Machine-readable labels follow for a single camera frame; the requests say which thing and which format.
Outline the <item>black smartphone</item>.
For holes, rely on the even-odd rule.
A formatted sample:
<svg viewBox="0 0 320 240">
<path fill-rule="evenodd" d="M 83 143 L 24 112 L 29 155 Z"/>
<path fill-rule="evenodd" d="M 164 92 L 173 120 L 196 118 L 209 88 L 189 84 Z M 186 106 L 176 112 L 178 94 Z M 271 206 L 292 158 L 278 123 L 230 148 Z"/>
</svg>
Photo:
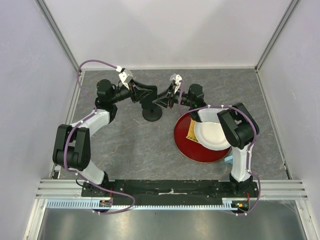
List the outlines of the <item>black smartphone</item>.
<svg viewBox="0 0 320 240">
<path fill-rule="evenodd" d="M 149 108 L 153 110 L 157 107 L 157 105 L 153 103 L 153 101 L 158 98 L 158 88 L 156 85 L 151 85 L 150 90 L 151 93 L 149 95 Z"/>
</svg>

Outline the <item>black phone stand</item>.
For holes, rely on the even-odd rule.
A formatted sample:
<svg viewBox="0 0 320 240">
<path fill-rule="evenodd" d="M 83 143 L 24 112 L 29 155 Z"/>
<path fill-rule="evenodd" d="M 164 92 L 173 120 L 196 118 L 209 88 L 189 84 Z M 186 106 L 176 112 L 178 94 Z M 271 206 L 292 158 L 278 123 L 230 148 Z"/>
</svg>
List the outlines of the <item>black phone stand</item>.
<svg viewBox="0 0 320 240">
<path fill-rule="evenodd" d="M 148 122 L 156 122 L 158 121 L 162 115 L 162 108 L 154 103 L 142 103 L 142 116 Z"/>
</svg>

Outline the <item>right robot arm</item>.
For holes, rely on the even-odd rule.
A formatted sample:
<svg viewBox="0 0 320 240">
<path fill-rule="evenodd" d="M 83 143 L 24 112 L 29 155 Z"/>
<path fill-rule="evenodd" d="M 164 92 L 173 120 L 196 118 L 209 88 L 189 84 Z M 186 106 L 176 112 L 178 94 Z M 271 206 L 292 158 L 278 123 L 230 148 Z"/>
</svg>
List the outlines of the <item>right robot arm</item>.
<svg viewBox="0 0 320 240">
<path fill-rule="evenodd" d="M 235 197 L 243 194 L 248 197 L 259 196 L 260 184 L 253 182 L 254 174 L 251 171 L 252 148 L 259 128 L 242 103 L 210 106 L 205 103 L 203 88 L 199 84 L 192 84 L 187 92 L 172 84 L 152 102 L 165 108 L 171 108 L 174 104 L 189 107 L 191 121 L 188 139 L 197 140 L 208 150 L 231 148 L 229 182 L 225 187 L 218 188 L 223 196 L 227 193 Z"/>
</svg>

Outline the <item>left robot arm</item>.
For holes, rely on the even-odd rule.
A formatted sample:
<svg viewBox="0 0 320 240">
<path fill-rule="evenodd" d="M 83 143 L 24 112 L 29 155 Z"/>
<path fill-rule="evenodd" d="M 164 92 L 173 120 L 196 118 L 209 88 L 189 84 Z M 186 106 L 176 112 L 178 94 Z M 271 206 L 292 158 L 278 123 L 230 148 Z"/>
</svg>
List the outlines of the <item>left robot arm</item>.
<svg viewBox="0 0 320 240">
<path fill-rule="evenodd" d="M 91 160 L 91 137 L 115 119 L 118 102 L 131 99 L 134 103 L 139 102 L 143 110 L 156 108 L 153 100 L 157 97 L 158 88 L 133 79 L 127 86 L 102 79 L 96 88 L 93 111 L 78 122 L 61 124 L 57 128 L 52 160 L 65 170 L 78 174 L 92 184 L 95 194 L 104 197 L 110 191 L 109 177 Z"/>
</svg>

